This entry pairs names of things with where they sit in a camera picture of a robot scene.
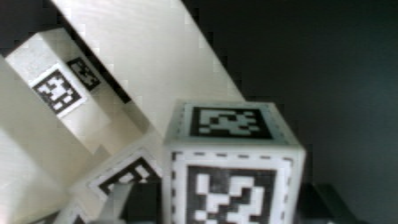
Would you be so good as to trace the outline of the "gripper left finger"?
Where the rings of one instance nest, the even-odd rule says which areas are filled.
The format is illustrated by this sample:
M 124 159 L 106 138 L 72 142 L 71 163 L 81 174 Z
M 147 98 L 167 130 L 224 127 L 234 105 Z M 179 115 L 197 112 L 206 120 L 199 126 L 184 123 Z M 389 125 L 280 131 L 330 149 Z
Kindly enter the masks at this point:
M 160 184 L 117 184 L 94 224 L 160 224 Z

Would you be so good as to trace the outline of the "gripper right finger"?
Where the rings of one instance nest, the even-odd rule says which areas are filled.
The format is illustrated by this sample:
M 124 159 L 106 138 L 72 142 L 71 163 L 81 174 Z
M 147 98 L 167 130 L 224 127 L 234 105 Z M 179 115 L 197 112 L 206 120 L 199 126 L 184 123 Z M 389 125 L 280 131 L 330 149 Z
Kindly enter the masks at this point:
M 330 184 L 302 185 L 298 224 L 360 224 Z

